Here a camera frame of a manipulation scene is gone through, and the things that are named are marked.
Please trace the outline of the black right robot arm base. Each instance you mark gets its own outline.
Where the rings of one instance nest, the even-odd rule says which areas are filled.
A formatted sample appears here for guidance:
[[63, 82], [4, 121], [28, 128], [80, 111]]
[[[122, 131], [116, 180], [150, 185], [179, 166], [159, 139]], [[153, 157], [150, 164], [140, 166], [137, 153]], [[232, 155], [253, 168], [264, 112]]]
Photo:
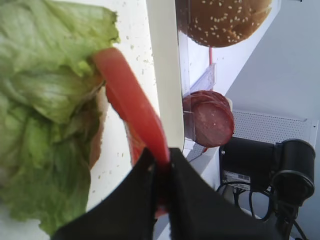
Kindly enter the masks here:
[[219, 148], [221, 182], [246, 182], [249, 189], [272, 187], [278, 200], [302, 206], [315, 192], [312, 145], [301, 139], [267, 143], [232, 137]]

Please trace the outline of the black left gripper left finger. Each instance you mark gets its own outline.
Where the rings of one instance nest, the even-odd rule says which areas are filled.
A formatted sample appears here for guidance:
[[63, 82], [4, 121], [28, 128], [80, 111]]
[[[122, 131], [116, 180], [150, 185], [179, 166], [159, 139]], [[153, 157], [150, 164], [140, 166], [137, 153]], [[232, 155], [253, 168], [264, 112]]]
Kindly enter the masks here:
[[55, 240], [151, 240], [156, 163], [146, 148], [120, 185], [97, 206], [59, 228]]

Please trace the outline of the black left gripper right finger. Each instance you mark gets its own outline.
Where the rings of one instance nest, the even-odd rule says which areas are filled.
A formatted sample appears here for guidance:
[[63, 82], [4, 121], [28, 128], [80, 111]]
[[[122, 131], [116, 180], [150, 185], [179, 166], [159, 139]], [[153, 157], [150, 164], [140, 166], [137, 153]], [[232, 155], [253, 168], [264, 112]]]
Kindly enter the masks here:
[[281, 240], [211, 188], [178, 148], [170, 149], [170, 237], [173, 240]]

